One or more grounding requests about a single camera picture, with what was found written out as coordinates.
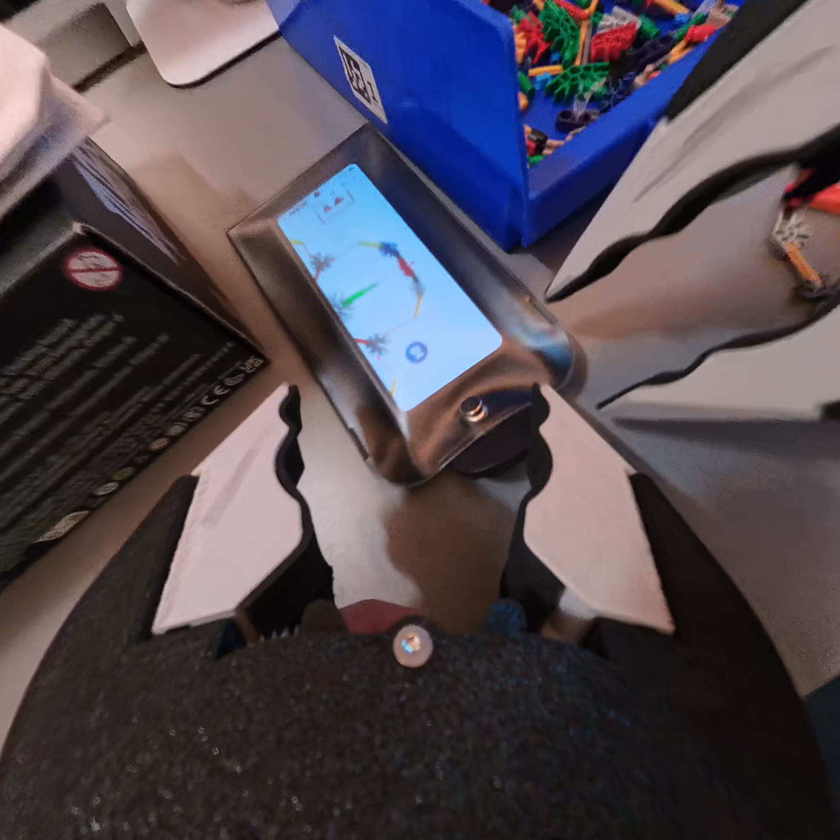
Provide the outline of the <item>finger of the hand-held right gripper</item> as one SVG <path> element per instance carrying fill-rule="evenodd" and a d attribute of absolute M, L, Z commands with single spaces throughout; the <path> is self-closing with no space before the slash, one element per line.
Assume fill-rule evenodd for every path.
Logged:
<path fill-rule="evenodd" d="M 608 415 L 635 421 L 806 421 L 838 414 L 838 308 L 803 330 L 714 353 L 687 377 L 618 397 Z"/>
<path fill-rule="evenodd" d="M 767 37 L 676 119 L 658 122 L 547 299 L 591 286 L 752 176 L 822 164 L 836 135 L 838 37 Z"/>

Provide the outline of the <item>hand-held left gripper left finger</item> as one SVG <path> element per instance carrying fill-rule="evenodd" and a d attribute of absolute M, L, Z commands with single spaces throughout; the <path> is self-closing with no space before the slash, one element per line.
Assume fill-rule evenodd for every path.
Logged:
<path fill-rule="evenodd" d="M 334 601 L 299 489 L 301 429 L 299 390 L 282 385 L 194 469 L 153 635 L 222 623 L 243 640 L 280 637 Z"/>

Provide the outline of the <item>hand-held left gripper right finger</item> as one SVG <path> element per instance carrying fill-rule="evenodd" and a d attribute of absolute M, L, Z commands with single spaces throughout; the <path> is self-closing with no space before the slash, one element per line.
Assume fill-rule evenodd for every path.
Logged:
<path fill-rule="evenodd" d="M 548 385 L 533 390 L 529 489 L 501 596 L 529 632 L 582 637 L 598 620 L 676 630 L 632 479 L 637 470 Z"/>

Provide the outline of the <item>colourful spoked wheel model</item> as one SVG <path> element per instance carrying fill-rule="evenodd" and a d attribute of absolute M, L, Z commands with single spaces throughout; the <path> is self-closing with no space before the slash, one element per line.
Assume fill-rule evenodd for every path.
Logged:
<path fill-rule="evenodd" d="M 771 252 L 804 298 L 838 293 L 838 222 L 838 164 L 804 166 L 785 188 L 770 234 Z"/>

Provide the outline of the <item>pile of colourful toy pieces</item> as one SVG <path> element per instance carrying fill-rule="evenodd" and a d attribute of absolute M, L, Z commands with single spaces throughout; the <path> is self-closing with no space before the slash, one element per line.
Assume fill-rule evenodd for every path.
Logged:
<path fill-rule="evenodd" d="M 531 169 L 727 27 L 742 2 L 484 1 L 513 33 Z"/>

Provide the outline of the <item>black box with white print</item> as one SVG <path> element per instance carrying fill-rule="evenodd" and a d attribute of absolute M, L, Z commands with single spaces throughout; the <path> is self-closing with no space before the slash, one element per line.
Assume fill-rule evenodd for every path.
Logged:
<path fill-rule="evenodd" d="M 267 358 L 92 140 L 3 218 L 1 257 L 4 590 Z"/>

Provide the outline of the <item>blue bin with toy pieces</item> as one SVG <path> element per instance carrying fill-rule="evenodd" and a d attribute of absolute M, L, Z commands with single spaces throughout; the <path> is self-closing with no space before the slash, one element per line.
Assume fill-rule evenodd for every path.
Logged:
<path fill-rule="evenodd" d="M 283 39 L 499 246 L 603 197 L 710 43 L 528 169 L 513 33 L 472 1 L 268 2 Z"/>

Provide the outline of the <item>white instruction sheet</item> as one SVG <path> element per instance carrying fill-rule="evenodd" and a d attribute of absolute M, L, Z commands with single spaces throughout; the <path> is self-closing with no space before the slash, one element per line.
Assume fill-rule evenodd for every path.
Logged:
<path fill-rule="evenodd" d="M 55 76 L 46 54 L 1 26 L 1 216 L 107 121 Z"/>

